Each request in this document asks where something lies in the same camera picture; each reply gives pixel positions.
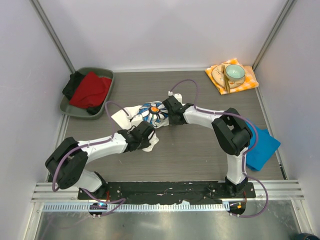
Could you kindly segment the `blue t-shirt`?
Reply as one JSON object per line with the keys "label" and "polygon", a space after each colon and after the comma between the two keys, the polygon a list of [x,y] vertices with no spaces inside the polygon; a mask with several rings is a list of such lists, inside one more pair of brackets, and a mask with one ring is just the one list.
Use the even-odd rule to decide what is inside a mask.
{"label": "blue t-shirt", "polygon": [[254,127],[258,134],[258,142],[247,154],[246,166],[253,171],[260,171],[281,143],[272,137],[267,129],[260,129],[256,125]]}

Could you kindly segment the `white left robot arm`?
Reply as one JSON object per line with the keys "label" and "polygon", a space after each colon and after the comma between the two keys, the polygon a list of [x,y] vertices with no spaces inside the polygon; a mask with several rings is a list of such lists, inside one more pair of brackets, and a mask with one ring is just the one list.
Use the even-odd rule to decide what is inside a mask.
{"label": "white left robot arm", "polygon": [[154,127],[142,121],[137,126],[118,130],[103,138],[89,141],[66,138],[45,162],[45,167],[53,177],[52,191],[75,186],[93,199],[102,199],[108,190],[106,181],[96,171],[85,170],[85,166],[106,156],[145,149],[151,146],[154,136]]}

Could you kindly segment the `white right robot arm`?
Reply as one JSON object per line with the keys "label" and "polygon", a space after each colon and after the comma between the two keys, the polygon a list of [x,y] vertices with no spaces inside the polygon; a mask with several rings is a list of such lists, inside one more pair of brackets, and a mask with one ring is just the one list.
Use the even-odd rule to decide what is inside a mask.
{"label": "white right robot arm", "polygon": [[169,96],[163,104],[168,110],[170,125],[194,124],[214,131],[227,158],[226,193],[233,198],[242,194],[248,182],[245,163],[253,137],[245,118],[234,108],[214,111],[190,103],[182,104],[174,96]]}

